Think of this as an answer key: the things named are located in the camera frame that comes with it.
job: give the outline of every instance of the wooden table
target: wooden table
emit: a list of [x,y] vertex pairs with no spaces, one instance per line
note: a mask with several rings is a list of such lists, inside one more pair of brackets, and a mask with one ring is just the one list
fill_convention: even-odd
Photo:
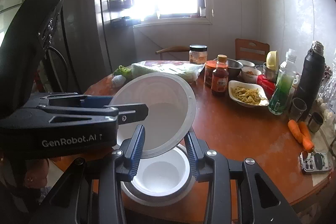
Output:
[[[107,76],[91,86],[86,94],[113,95],[111,76]],[[311,175],[303,175],[298,156],[302,146],[293,138],[287,127],[285,115],[275,116],[267,107],[246,108],[229,98],[217,98],[203,85],[200,76],[191,85],[194,90],[197,109],[193,122],[194,131],[199,139],[208,143],[228,159],[240,160],[254,158],[285,198],[292,204],[299,204],[328,185],[332,174],[313,187]],[[87,160],[104,156],[110,149],[91,152]],[[65,170],[78,155],[63,157],[56,164]],[[152,217],[180,222],[202,222],[206,207],[208,183],[195,183],[190,193],[181,201],[162,208],[140,205],[123,194],[126,208]],[[232,219],[237,217],[236,185],[231,181]],[[298,213],[305,206],[294,208]]]

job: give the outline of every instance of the red package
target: red package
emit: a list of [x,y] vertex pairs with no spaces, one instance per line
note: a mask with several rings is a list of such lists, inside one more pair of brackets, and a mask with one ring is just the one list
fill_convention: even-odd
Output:
[[257,78],[257,85],[260,85],[268,99],[270,99],[275,91],[275,84],[269,80],[266,79],[264,75],[258,75]]

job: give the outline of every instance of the wooden chair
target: wooden chair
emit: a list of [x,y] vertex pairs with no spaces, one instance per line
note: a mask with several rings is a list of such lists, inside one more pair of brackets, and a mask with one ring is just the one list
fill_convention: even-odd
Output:
[[190,48],[185,46],[174,46],[169,48],[164,48],[155,52],[155,54],[160,54],[160,60],[162,60],[162,54],[165,52],[189,52]]
[[269,44],[248,39],[236,39],[236,60],[249,59],[266,62],[268,52]]

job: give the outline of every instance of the clear plastic wrap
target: clear plastic wrap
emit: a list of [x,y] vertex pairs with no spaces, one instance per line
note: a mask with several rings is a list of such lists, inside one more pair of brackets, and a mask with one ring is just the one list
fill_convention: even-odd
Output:
[[151,72],[165,72],[180,76],[188,83],[197,80],[204,64],[191,64],[189,61],[142,61],[132,64],[133,78],[145,75]]
[[327,81],[323,81],[319,89],[319,97],[326,106],[335,112],[336,102],[336,49],[334,52],[334,60],[332,64],[333,73]]

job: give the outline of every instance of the shredded food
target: shredded food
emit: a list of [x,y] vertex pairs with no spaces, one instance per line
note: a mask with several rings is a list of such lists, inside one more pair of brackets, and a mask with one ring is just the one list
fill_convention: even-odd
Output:
[[231,88],[231,93],[236,99],[251,105],[259,105],[262,100],[266,100],[260,96],[257,89],[251,90],[236,86],[235,88]]

